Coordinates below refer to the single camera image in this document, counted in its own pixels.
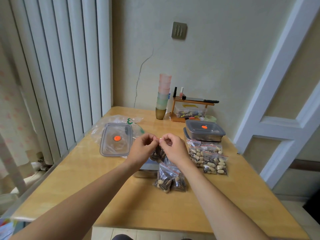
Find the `hand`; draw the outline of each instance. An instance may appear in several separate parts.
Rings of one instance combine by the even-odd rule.
[[[178,167],[181,162],[191,161],[184,140],[174,134],[163,135],[160,139],[160,146],[168,159]]]
[[[138,171],[141,166],[148,160],[151,153],[159,144],[159,140],[154,134],[144,133],[142,136],[136,138],[131,146],[126,163]]]

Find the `floral curtain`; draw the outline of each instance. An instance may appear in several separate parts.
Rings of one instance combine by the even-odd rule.
[[[18,82],[0,44],[0,193],[2,194],[10,193],[14,187],[21,188],[24,184],[22,178],[34,174],[30,162],[42,157]]]

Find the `person's left hand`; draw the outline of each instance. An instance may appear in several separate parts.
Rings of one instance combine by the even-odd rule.
[[[141,166],[148,160],[151,153],[159,144],[159,140],[154,134],[144,133],[142,136],[136,138],[131,146],[126,163],[134,167],[138,171]]]

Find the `stack of cups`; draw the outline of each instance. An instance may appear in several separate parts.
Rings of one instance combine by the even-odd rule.
[[[166,74],[160,74],[157,105],[155,107],[156,118],[160,120],[162,120],[166,114],[171,77],[172,76],[168,76]]]

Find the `forearm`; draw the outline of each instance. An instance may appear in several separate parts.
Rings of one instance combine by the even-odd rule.
[[[184,162],[184,164],[178,165],[178,167],[188,179],[217,239],[269,239],[190,160]]]
[[[82,239],[134,172],[131,165],[122,163],[54,206],[12,239]]]

